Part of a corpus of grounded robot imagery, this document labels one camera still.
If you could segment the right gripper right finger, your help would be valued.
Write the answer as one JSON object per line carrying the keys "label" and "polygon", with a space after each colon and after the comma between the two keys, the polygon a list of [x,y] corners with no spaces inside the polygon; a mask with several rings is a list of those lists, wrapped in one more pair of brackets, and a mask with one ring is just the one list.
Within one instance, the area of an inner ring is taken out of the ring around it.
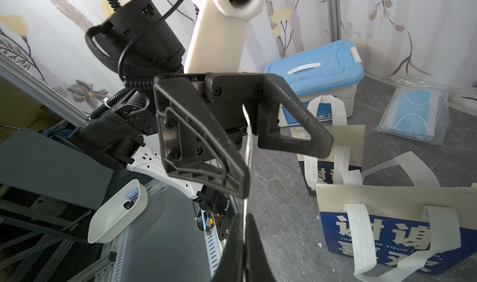
{"label": "right gripper right finger", "polygon": [[245,217],[245,281],[275,281],[252,214]]}

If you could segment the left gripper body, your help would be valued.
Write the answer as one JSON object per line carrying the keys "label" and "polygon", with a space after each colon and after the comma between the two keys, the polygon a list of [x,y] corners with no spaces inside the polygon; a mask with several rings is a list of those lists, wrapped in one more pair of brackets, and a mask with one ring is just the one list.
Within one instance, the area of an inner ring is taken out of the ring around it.
{"label": "left gripper body", "polygon": [[279,86],[276,76],[264,73],[166,74],[160,78],[185,77],[201,94],[212,115],[219,121],[239,150],[246,126],[244,104],[252,133],[262,148],[279,150]]}

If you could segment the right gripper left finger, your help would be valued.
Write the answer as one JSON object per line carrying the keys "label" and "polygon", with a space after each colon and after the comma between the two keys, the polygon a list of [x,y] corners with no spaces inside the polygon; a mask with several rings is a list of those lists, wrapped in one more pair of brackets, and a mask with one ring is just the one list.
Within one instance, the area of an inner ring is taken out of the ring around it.
{"label": "right gripper left finger", "polygon": [[236,214],[231,233],[212,282],[243,281],[243,214]]}

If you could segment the blue paper bag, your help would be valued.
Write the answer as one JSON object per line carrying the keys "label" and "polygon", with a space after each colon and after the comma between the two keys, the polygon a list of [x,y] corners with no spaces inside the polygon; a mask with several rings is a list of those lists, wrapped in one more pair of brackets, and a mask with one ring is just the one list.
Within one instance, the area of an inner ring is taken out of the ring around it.
{"label": "blue paper bag", "polygon": [[406,152],[367,171],[339,171],[338,184],[314,187],[328,250],[354,260],[363,282],[378,264],[378,282],[416,272],[439,275],[477,250],[477,188],[443,187]]}
{"label": "blue paper bag", "polygon": [[344,102],[334,96],[318,96],[307,106],[315,117],[323,109],[331,116],[332,124],[325,126],[332,138],[331,148],[318,157],[297,155],[309,196],[317,196],[318,183],[341,185],[344,173],[358,172],[363,166],[365,126],[349,124]]}

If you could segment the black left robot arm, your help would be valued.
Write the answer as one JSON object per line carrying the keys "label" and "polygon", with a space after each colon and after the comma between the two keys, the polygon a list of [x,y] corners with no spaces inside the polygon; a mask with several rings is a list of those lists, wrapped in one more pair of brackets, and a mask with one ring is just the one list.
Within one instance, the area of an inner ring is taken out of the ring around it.
{"label": "black left robot arm", "polygon": [[152,0],[107,1],[113,14],[85,41],[124,88],[74,135],[99,163],[163,181],[223,217],[232,198],[250,192],[244,137],[261,149],[330,154],[333,136],[283,77],[239,70],[248,24],[265,0],[199,0],[188,48]]}

